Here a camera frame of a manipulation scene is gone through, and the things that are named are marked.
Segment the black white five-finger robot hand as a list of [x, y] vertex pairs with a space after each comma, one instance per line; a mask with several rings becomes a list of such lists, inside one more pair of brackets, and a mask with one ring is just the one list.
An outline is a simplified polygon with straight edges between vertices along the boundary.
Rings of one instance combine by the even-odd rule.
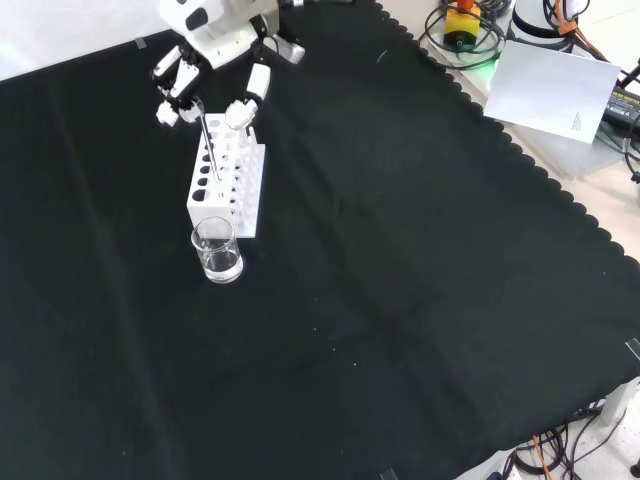
[[156, 118], [170, 127], [204, 114], [197, 84], [206, 70], [241, 59], [279, 30], [276, 1], [161, 1], [158, 14], [183, 38], [151, 71], [163, 96]]

